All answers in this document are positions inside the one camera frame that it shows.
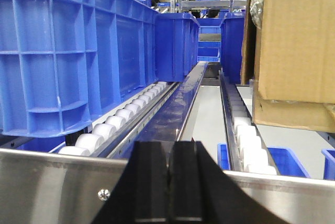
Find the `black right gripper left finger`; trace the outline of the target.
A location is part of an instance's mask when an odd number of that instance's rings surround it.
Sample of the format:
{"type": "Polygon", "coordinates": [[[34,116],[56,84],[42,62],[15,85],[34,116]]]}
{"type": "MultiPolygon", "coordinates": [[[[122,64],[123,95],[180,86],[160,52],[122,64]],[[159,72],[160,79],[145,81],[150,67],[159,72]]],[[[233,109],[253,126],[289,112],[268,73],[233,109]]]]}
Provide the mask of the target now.
{"type": "Polygon", "coordinates": [[[135,142],[128,164],[92,223],[168,223],[166,156],[160,142],[135,142]]]}

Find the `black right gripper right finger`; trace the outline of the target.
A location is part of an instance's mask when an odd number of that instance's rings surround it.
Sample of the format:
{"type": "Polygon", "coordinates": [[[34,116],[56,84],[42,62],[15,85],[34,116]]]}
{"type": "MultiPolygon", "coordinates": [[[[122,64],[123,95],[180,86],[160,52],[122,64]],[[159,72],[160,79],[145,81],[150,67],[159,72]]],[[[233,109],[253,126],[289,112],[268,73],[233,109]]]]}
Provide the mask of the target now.
{"type": "Polygon", "coordinates": [[[199,141],[178,141],[169,163],[170,223],[285,223],[247,195],[199,141]]]}

